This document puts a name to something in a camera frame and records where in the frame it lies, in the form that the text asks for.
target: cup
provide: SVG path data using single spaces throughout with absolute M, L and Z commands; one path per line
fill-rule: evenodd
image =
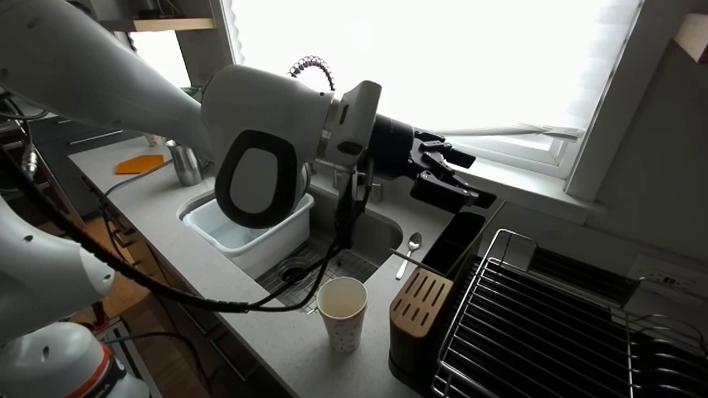
M 332 351 L 347 353 L 359 347 L 368 289 L 349 277 L 330 279 L 316 293 L 319 315 L 326 320 Z
M 195 185 L 202 182 L 200 160 L 192 148 L 179 146 L 175 139 L 169 139 L 166 146 L 171 148 L 175 173 L 181 185 Z

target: white cup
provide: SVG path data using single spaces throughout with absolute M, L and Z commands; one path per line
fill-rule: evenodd
M 349 277 L 330 279 L 316 293 L 319 315 L 326 320 L 335 351 L 355 351 L 360 341 L 362 315 L 368 310 L 368 289 Z

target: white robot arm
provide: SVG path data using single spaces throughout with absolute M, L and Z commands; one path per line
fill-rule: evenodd
M 307 161 L 349 168 L 369 143 L 380 87 L 341 102 L 289 78 L 230 67 L 202 106 L 65 0 L 0 0 L 0 89 L 65 117 L 159 133 L 215 161 L 224 212 L 275 226 L 307 185 Z
M 108 266 L 24 223 L 2 198 L 0 253 L 0 345 L 99 300 L 113 286 Z

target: orange object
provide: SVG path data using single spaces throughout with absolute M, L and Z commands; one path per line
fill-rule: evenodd
M 162 163 L 162 156 L 137 156 L 133 160 L 115 163 L 115 174 L 141 174 L 159 168 Z

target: metal grill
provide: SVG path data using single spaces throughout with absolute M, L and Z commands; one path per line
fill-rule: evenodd
M 508 238 L 529 241 L 493 238 L 444 337 L 434 395 L 708 395 L 700 331 L 539 280 L 506 261 Z

